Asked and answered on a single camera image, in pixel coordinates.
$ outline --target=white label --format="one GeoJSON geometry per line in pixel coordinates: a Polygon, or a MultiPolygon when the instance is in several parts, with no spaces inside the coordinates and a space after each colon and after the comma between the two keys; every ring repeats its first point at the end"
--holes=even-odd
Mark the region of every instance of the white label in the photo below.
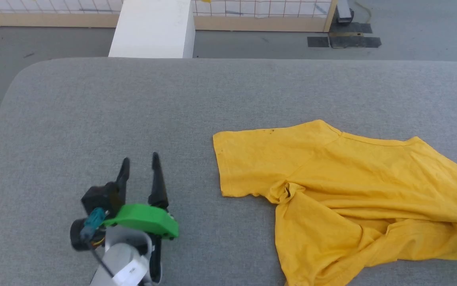
{"type": "Polygon", "coordinates": [[[118,286],[137,286],[146,273],[147,267],[138,259],[133,259],[112,279],[118,286]]]}

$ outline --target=cable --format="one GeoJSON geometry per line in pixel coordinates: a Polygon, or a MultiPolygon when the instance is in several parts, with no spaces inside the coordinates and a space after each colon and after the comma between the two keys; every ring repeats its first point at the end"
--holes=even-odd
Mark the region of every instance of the cable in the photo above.
{"type": "Polygon", "coordinates": [[[94,258],[96,258],[96,260],[98,261],[98,263],[105,269],[105,271],[109,274],[110,278],[114,278],[114,274],[112,273],[112,271],[110,271],[110,269],[108,268],[108,266],[105,264],[105,262],[103,262],[103,260],[101,260],[100,256],[96,253],[96,250],[94,250],[92,244],[90,242],[87,242],[87,246],[89,247],[89,250],[91,251],[91,253],[94,255],[94,258]]]}
{"type": "Polygon", "coordinates": [[[100,241],[93,242],[92,245],[98,247],[101,245],[101,243],[103,243],[103,241],[105,241],[105,237],[100,239],[100,241]]]}
{"type": "Polygon", "coordinates": [[[358,5],[359,7],[365,9],[368,12],[368,19],[366,20],[366,23],[370,23],[370,19],[372,18],[372,12],[370,11],[370,9],[368,9],[366,6],[363,6],[363,4],[357,2],[357,0],[354,1],[354,4],[358,5]]]}

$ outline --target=gray table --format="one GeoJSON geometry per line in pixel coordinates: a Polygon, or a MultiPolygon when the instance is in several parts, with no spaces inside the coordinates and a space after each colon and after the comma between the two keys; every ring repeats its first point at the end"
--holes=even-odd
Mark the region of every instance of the gray table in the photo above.
{"type": "MultiPolygon", "coordinates": [[[[323,119],[353,134],[420,136],[457,162],[457,63],[75,58],[32,65],[0,109],[0,285],[87,285],[96,262],[69,244],[80,197],[132,160],[145,202],[161,154],[179,239],[165,286],[285,282],[274,206],[221,197],[212,135],[323,119]]],[[[457,285],[457,262],[366,268],[351,285],[457,285]]]]}

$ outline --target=white block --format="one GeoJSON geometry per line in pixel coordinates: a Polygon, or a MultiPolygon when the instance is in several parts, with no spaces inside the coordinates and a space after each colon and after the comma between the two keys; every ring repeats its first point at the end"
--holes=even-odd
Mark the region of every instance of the white block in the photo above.
{"type": "Polygon", "coordinates": [[[109,57],[192,58],[191,0],[125,0],[109,57]]]}

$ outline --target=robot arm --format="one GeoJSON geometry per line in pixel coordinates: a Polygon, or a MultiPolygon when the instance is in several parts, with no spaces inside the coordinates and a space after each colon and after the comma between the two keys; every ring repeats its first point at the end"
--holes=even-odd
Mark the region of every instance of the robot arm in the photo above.
{"type": "Polygon", "coordinates": [[[88,217],[70,229],[71,245],[90,250],[100,266],[91,286],[136,286],[161,280],[161,240],[179,235],[176,220],[168,213],[168,198],[159,156],[153,154],[153,186],[144,204],[125,204],[130,161],[123,160],[115,182],[93,186],[81,202],[88,217]],[[100,259],[95,249],[105,246],[100,259]]]}

